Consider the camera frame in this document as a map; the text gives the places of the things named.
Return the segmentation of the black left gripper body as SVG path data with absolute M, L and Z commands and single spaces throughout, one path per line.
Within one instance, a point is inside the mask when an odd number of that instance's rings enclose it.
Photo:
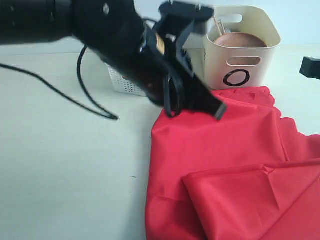
M 99 38 L 101 58 L 168 113 L 194 110 L 198 80 L 183 45 L 193 22 L 124 24 Z

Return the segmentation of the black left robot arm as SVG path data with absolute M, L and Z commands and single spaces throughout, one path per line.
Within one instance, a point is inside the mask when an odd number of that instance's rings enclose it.
M 0 43 L 76 38 L 169 117 L 189 110 L 220 120 L 227 106 L 196 75 L 184 47 L 191 34 L 206 33 L 213 8 L 169 0 L 159 12 L 149 26 L 132 0 L 3 0 Z

